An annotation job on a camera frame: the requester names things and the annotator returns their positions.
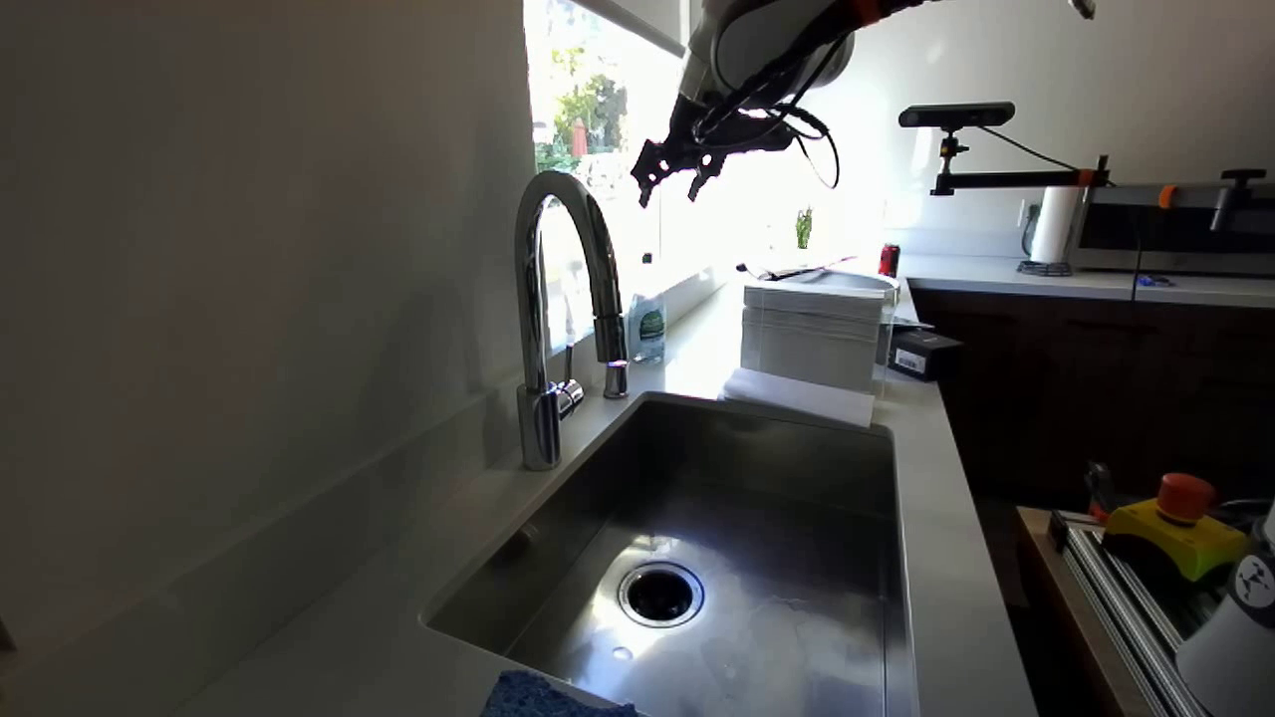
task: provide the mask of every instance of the sink basin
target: sink basin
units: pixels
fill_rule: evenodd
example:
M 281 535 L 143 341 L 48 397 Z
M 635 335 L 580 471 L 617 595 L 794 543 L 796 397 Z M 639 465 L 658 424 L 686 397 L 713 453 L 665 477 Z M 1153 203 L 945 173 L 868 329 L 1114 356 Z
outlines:
M 912 712 L 892 440 L 646 396 L 430 624 L 663 712 Z

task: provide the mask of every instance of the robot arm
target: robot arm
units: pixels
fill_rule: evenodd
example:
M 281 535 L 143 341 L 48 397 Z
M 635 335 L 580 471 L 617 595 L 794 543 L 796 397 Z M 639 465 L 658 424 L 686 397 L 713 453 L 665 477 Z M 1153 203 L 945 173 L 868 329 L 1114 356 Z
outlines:
M 695 173 L 690 199 L 722 177 L 724 154 L 786 150 L 820 121 L 802 96 L 844 70 L 852 31 L 925 0 L 701 0 L 707 20 L 690 37 L 671 137 L 646 145 L 635 181 L 650 190 Z

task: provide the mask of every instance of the countertop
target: countertop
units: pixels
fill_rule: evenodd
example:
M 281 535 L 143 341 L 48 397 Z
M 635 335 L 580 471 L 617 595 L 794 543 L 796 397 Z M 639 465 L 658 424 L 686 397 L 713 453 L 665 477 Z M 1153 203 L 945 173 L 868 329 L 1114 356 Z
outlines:
M 1168 275 L 1168 287 L 1135 287 L 1120 271 L 1026 275 L 1007 256 L 904 256 L 902 275 L 922 291 L 1039 296 L 1103 301 L 1275 305 L 1275 278 Z
M 743 291 L 724 287 L 673 325 L 665 365 L 635 365 L 630 397 L 588 397 L 562 424 L 553 471 L 484 465 L 484 452 L 465 452 L 469 440 L 460 440 L 430 471 L 454 471 L 465 489 L 438 509 L 428 507 L 410 535 L 378 548 L 222 683 L 195 693 L 184 717 L 484 712 L 512 663 L 435 632 L 428 610 L 560 489 L 588 452 L 635 412 L 639 396 L 719 397 L 738 372 L 738 312 Z M 890 372 L 879 372 L 879 386 L 872 424 L 890 428 L 897 448 L 916 712 L 1038 712 L 945 401 L 932 384 Z

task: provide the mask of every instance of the faucet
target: faucet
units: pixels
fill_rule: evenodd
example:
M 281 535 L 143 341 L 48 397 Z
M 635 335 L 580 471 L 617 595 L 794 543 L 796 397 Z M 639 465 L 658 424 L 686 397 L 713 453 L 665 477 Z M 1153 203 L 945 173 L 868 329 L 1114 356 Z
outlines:
M 524 465 L 537 471 L 560 461 L 562 440 L 560 417 L 562 397 L 573 390 L 573 378 L 547 378 L 547 266 L 537 246 L 537 224 L 547 199 L 560 199 L 569 210 L 569 224 L 588 251 L 592 297 L 594 297 L 594 345 L 608 365 L 601 397 L 624 397 L 630 390 L 625 364 L 625 320 L 624 320 L 624 278 L 616 266 L 609 231 L 594 197 L 562 173 L 537 173 L 524 187 L 517 224 L 513 224 L 513 287 L 517 287 L 517 321 L 524 321 L 524 386 L 517 386 L 517 429 L 524 429 Z

